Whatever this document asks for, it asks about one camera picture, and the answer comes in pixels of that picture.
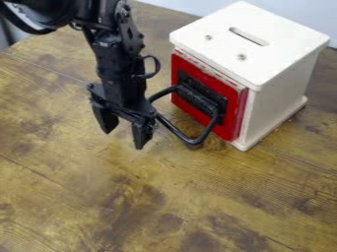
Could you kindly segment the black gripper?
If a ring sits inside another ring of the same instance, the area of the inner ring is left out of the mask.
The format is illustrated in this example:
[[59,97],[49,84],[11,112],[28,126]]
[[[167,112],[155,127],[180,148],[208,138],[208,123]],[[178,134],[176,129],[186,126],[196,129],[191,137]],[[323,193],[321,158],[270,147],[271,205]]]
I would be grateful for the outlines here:
[[85,38],[96,58],[96,73],[100,84],[89,84],[92,111],[100,128],[109,134],[119,125],[119,119],[131,123],[134,146],[142,150],[152,139],[156,128],[155,108],[144,97],[146,80],[158,71],[147,73],[142,55],[143,36],[132,38],[114,32],[87,32]]

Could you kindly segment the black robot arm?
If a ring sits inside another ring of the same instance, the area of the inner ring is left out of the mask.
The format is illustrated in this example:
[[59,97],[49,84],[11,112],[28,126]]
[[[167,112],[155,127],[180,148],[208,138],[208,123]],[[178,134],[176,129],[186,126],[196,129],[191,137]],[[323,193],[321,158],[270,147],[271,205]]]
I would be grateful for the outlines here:
[[155,126],[156,111],[144,97],[146,80],[155,74],[144,70],[143,33],[127,0],[0,0],[0,16],[29,34],[64,26],[83,32],[101,80],[87,86],[97,123],[111,133],[119,120],[127,120],[134,146],[142,149]]

